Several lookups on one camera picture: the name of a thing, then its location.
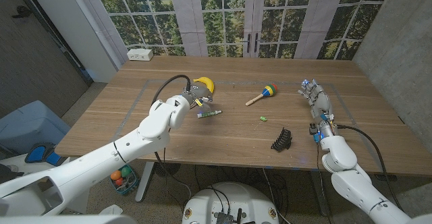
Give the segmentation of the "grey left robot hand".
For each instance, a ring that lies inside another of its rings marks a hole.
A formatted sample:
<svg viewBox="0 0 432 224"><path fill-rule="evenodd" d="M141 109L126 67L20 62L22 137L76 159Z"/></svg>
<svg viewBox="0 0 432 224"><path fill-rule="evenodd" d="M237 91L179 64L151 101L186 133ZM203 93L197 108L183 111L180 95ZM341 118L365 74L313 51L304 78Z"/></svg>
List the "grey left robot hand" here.
<svg viewBox="0 0 432 224"><path fill-rule="evenodd" d="M183 88L181 95L189 102L191 109L198 106L196 100L202 105L213 101L213 93L202 82L191 83L190 89Z"/></svg>

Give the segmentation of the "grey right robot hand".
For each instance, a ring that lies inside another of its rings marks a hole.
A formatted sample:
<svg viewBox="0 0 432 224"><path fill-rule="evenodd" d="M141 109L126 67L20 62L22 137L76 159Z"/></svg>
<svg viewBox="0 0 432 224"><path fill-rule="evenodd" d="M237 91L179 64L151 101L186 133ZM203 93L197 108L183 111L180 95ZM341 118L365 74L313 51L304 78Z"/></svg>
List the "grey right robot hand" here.
<svg viewBox="0 0 432 224"><path fill-rule="evenodd" d="M320 133L322 138L335 136L333 107L322 85L315 80L311 82L303 80L298 93L306 99L310 106L310 113L316 125L317 133Z"/></svg>

